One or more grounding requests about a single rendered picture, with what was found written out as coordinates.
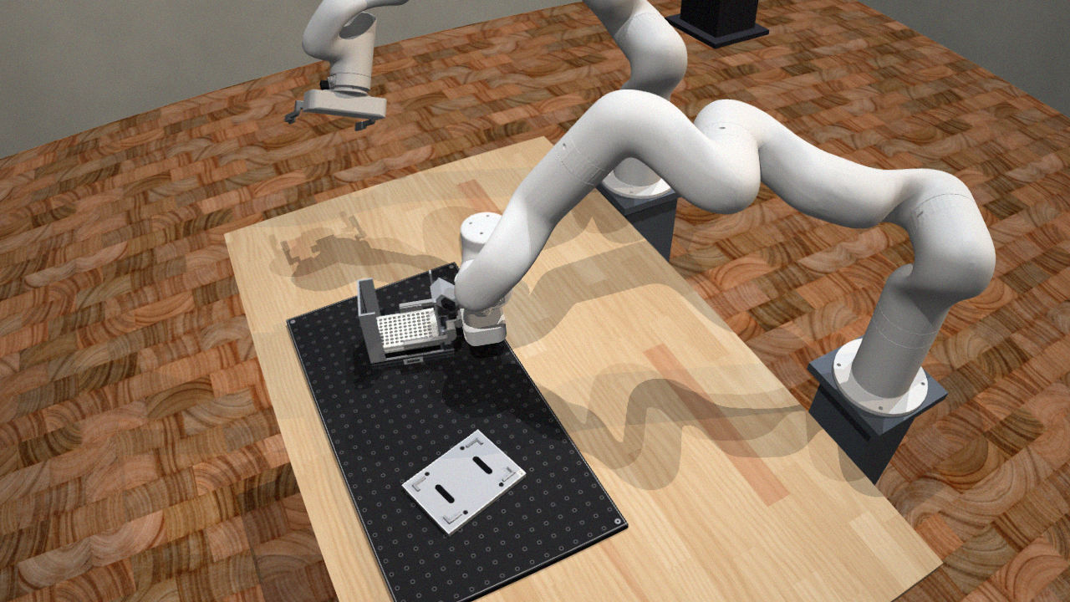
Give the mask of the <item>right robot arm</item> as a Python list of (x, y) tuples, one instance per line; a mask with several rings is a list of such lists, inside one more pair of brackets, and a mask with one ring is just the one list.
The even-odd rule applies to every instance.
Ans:
[[(302, 46), (306, 55), (331, 64), (331, 76), (320, 81), (321, 90), (370, 91), (377, 17), (363, 11), (404, 5), (408, 1), (324, 0), (318, 6), (304, 31)], [(647, 0), (582, 1), (629, 59), (630, 79), (620, 84), (620, 90), (641, 90), (670, 101), (687, 68), (687, 51), (679, 32)], [(601, 182), (612, 192), (635, 199), (671, 191), (664, 180), (637, 159), (621, 161)]]

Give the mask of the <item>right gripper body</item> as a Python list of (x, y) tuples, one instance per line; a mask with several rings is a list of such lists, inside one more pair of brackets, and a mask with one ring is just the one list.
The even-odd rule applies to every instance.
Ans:
[(304, 93), (303, 111), (304, 113), (381, 120), (385, 118), (386, 104), (387, 99), (372, 98), (363, 90), (309, 90)]

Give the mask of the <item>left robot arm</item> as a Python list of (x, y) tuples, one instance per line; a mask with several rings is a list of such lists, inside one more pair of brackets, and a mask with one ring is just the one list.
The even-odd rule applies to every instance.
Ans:
[(888, 277), (863, 339), (837, 352), (834, 382), (870, 414), (920, 408), (928, 391), (921, 366), (941, 325), (953, 304), (985, 291), (995, 271), (992, 237), (970, 190), (939, 169), (874, 169), (841, 159), (742, 101), (710, 102), (692, 124), (656, 94), (607, 93), (525, 176), (503, 216), (479, 212), (461, 223), (455, 288), (438, 278), (432, 303), (450, 312), (458, 304), (473, 312), (505, 304), (557, 222), (630, 157), (712, 213), (748, 209), (763, 182), (817, 220), (904, 228), (915, 261)]

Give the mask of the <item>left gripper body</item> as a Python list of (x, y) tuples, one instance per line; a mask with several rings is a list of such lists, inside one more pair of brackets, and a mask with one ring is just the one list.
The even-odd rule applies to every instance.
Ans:
[(467, 343), (471, 346), (492, 345), (506, 338), (506, 320), (503, 306), (493, 305), (485, 311), (467, 311), (459, 304)]

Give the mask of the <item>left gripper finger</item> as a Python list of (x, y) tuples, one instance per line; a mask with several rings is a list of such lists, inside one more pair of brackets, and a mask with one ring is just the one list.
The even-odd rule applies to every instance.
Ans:
[(448, 340), (454, 340), (457, 338), (457, 328), (462, 327), (462, 321), (460, 317), (460, 308), (455, 308), (457, 319), (452, 319), (445, 321), (446, 330), (445, 335), (435, 336), (435, 338), (415, 338), (404, 340), (404, 350), (413, 348), (427, 348), (428, 345), (433, 345), (438, 343), (448, 342)]
[(399, 304), (399, 313), (423, 311), (423, 306), (431, 306), (431, 305), (433, 305), (432, 298), (425, 298), (425, 300), (409, 302), (408, 304)]

